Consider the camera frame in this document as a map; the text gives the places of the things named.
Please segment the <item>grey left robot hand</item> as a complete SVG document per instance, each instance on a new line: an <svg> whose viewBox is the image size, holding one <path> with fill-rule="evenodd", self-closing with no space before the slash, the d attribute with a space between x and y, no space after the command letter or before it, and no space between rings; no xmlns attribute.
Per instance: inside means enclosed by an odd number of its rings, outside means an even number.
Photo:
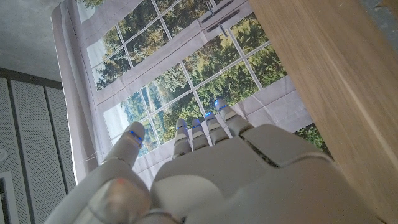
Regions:
<svg viewBox="0 0 398 224"><path fill-rule="evenodd" d="M145 129L130 124L48 223L381 223L333 161L298 136L253 126L224 100L176 123L152 185L133 171Z"/></svg>

